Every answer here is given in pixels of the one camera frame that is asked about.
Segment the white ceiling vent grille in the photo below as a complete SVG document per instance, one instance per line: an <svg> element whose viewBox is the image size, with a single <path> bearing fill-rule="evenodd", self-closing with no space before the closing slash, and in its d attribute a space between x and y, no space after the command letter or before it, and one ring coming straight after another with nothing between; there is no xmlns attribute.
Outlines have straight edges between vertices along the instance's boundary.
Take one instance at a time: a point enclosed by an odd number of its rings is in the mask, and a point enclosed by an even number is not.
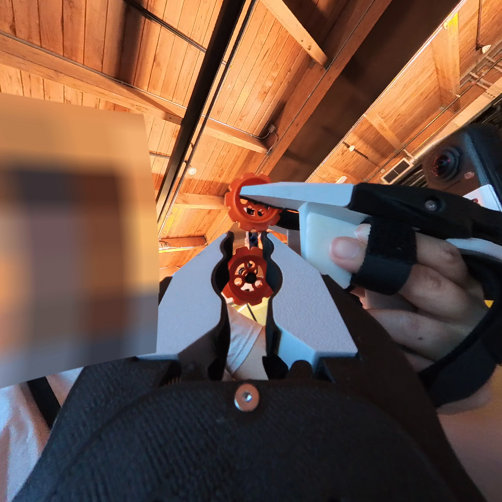
<svg viewBox="0 0 502 502"><path fill-rule="evenodd" d="M395 166L386 171L386 173L381 176L380 181L383 184L397 183L412 167L413 162L407 158L403 158Z"/></svg>

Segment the orange gear wheel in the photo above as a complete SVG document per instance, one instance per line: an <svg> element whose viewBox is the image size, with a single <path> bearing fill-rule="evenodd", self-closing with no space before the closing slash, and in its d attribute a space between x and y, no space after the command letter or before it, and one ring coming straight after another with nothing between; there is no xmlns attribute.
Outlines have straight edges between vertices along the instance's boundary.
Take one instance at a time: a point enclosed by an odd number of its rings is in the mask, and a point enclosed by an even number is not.
<svg viewBox="0 0 502 502"><path fill-rule="evenodd" d="M275 225L279 221L281 210L248 201L240 196L243 186L268 184L270 182L271 179L265 174L256 176L253 173L244 173L229 185L229 192L225 194L224 203L229 208L230 219L238 223L240 229L244 231L266 231L270 225Z"/></svg>
<svg viewBox="0 0 502 502"><path fill-rule="evenodd" d="M248 272L256 274L255 284L247 284ZM260 304L263 298L269 298L273 291L266 281L267 262L260 248L241 247L229 260L229 282L223 289L226 298L232 298L237 305Z"/></svg>

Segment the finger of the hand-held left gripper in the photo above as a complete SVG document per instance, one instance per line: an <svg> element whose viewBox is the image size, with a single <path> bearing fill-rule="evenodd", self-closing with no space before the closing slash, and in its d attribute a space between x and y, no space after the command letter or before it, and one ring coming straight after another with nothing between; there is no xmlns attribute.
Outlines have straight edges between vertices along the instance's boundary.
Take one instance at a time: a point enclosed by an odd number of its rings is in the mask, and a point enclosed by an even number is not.
<svg viewBox="0 0 502 502"><path fill-rule="evenodd" d="M299 230L299 217L287 215L287 212L299 211L304 203L320 205L319 209L312 210L317 214L355 225L355 213L346 208L354 187L352 184L279 182L244 186L240 190L240 196L242 199L282 209L275 226Z"/></svg>

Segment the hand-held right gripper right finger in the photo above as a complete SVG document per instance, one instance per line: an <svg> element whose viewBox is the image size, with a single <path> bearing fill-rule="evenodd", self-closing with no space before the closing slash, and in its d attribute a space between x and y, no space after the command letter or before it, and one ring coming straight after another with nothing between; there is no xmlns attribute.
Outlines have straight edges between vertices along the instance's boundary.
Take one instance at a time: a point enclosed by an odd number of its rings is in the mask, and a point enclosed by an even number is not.
<svg viewBox="0 0 502 502"><path fill-rule="evenodd" d="M266 353L269 380L283 379L296 361L314 371L321 358L352 357L356 345L321 274L273 235L261 235L267 262Z"/></svg>

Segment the person's left hand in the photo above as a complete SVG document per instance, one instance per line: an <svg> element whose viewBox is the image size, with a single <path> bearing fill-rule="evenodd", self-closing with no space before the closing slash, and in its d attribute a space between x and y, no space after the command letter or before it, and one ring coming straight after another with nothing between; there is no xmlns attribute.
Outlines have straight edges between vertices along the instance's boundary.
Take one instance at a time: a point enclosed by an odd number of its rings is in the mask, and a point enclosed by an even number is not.
<svg viewBox="0 0 502 502"><path fill-rule="evenodd" d="M356 287L368 312L402 347L416 371L453 350L488 308L480 284L452 244L416 234L417 264L394 296Z"/></svg>

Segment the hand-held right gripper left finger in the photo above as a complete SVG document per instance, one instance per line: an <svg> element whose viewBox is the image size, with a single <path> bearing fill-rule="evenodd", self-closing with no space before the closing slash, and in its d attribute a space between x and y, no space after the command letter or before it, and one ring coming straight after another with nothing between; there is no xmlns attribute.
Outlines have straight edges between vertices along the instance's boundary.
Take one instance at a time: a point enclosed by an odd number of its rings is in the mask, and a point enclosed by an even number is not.
<svg viewBox="0 0 502 502"><path fill-rule="evenodd" d="M231 256L229 231L174 273L158 309L156 352L140 359L195 362L210 380L223 378L230 326L221 292Z"/></svg>

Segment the black ceiling light bar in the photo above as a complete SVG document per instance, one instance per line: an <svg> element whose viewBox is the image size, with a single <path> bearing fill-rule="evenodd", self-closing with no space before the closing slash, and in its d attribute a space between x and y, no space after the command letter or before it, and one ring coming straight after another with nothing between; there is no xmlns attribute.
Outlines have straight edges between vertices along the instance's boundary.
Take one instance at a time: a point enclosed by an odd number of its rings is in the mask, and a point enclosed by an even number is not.
<svg viewBox="0 0 502 502"><path fill-rule="evenodd" d="M200 117L224 59L245 1L223 1L202 66L198 73L185 115L181 121L173 151L156 197L158 223L168 214L166 206L185 155L196 132Z"/></svg>

